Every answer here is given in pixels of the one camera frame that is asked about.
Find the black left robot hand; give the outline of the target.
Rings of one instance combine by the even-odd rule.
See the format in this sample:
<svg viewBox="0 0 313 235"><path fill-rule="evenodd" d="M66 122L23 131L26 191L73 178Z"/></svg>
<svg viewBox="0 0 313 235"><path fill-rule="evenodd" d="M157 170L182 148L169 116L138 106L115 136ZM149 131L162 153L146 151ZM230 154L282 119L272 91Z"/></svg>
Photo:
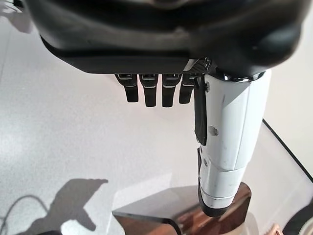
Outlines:
<svg viewBox="0 0 313 235"><path fill-rule="evenodd" d="M271 68L298 45L309 0L26 0L45 47L73 67L114 74L129 102L194 95L198 195L223 215L258 138Z"/></svg>

